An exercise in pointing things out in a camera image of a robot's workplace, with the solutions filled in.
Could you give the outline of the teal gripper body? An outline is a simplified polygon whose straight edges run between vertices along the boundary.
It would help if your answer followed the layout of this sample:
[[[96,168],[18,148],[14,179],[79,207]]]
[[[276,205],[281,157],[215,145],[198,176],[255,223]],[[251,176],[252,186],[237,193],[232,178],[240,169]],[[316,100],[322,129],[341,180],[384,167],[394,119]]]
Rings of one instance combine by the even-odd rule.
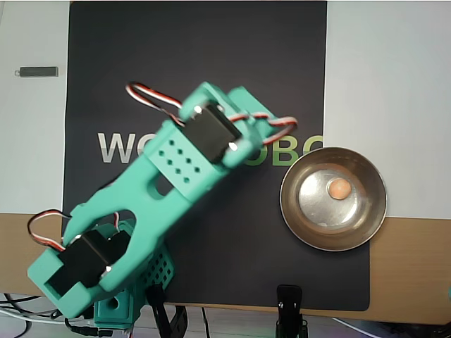
[[[258,131],[263,145],[269,145],[276,140],[276,128],[270,124],[276,117],[253,94],[244,87],[237,87],[228,93],[233,103],[233,112],[228,113],[230,121],[246,122]]]

